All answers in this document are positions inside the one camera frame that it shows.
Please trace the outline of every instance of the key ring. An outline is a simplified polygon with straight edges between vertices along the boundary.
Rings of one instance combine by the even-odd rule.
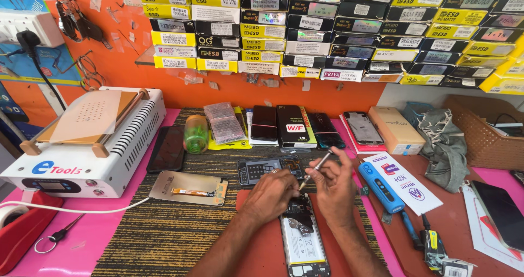
[[[51,247],[51,249],[48,250],[48,251],[39,251],[38,249],[36,249],[36,246],[38,245],[38,243],[40,243],[40,241],[42,241],[42,240],[44,240],[44,239],[46,239],[46,238],[52,238],[52,240],[56,240],[56,238],[53,237],[53,236],[46,236],[46,237],[41,238],[40,240],[38,240],[38,241],[35,243],[35,251],[36,251],[37,253],[39,253],[39,254],[46,254],[46,253],[50,252],[51,250],[53,250],[53,249],[55,248],[57,242],[55,242],[55,245],[53,245],[53,247]]]

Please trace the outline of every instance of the blue basket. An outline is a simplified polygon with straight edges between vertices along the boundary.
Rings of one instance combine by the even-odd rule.
[[[417,128],[419,122],[422,120],[423,113],[433,109],[433,106],[427,103],[419,102],[406,102],[406,108],[402,111],[402,116],[411,124],[414,128]]]

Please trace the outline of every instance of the screen separator machine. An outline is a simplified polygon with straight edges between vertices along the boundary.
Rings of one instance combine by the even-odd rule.
[[[57,197],[120,198],[165,116],[161,90],[92,89],[22,142],[0,177]]]

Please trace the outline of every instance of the blue device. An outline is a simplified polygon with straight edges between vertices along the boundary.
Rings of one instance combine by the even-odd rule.
[[[391,189],[388,182],[384,180],[371,163],[364,162],[360,164],[358,172],[364,177],[364,180],[366,180],[388,213],[396,213],[406,206],[404,201]]]

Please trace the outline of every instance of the disassembled smartphone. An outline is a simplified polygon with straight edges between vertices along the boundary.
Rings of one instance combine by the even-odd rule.
[[[304,179],[305,172],[297,155],[239,160],[239,182],[241,185],[254,185],[261,176],[275,168],[289,169],[297,179]]]
[[[308,194],[292,198],[279,219],[289,276],[330,276],[331,270]]]

